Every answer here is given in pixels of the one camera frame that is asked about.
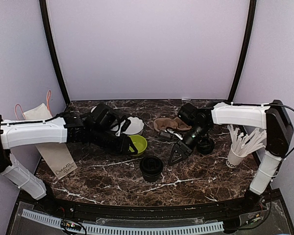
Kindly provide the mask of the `black plastic lid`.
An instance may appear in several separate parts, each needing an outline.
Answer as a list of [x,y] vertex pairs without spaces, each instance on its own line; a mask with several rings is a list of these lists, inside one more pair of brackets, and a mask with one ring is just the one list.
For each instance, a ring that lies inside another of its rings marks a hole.
[[140,161],[140,170],[146,175],[158,175],[163,171],[164,164],[156,156],[145,156]]

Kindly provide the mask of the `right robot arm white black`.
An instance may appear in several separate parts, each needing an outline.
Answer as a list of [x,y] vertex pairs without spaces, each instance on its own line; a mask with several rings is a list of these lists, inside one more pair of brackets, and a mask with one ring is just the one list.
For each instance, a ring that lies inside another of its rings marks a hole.
[[259,205],[261,195],[276,177],[282,162],[292,152],[290,148],[294,127],[287,113],[288,106],[280,100],[266,104],[235,104],[213,102],[202,108],[184,104],[178,117],[191,127],[173,146],[168,161],[174,165],[187,159],[197,149],[209,154],[214,142],[208,133],[214,125],[227,125],[231,135],[231,146],[227,166],[235,168],[244,157],[265,148],[263,159],[246,191],[247,197],[240,202],[244,212],[251,212]]

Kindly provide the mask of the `black paper coffee cup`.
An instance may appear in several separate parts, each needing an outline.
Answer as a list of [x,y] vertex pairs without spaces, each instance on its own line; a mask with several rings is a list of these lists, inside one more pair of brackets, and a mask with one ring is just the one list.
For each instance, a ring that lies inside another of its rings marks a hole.
[[160,175],[160,173],[153,175],[143,173],[143,179],[148,183],[155,183],[160,178]]

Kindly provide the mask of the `stack of black lids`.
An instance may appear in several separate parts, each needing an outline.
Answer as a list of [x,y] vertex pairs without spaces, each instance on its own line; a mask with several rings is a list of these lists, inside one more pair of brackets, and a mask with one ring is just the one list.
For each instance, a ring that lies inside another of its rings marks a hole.
[[214,150],[215,143],[211,138],[203,137],[196,145],[197,151],[202,155],[208,155]]

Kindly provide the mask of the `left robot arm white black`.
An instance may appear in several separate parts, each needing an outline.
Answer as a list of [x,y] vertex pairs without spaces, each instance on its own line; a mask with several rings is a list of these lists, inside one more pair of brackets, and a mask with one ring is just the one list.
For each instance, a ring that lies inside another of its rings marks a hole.
[[59,113],[49,119],[12,121],[3,120],[0,115],[0,174],[8,178],[18,188],[26,191],[39,201],[48,213],[59,210],[59,202],[54,199],[47,185],[30,173],[11,154],[11,148],[43,143],[92,143],[118,155],[136,155],[138,149],[126,134],[116,136],[111,130],[125,117],[104,103],[91,111],[78,115]]

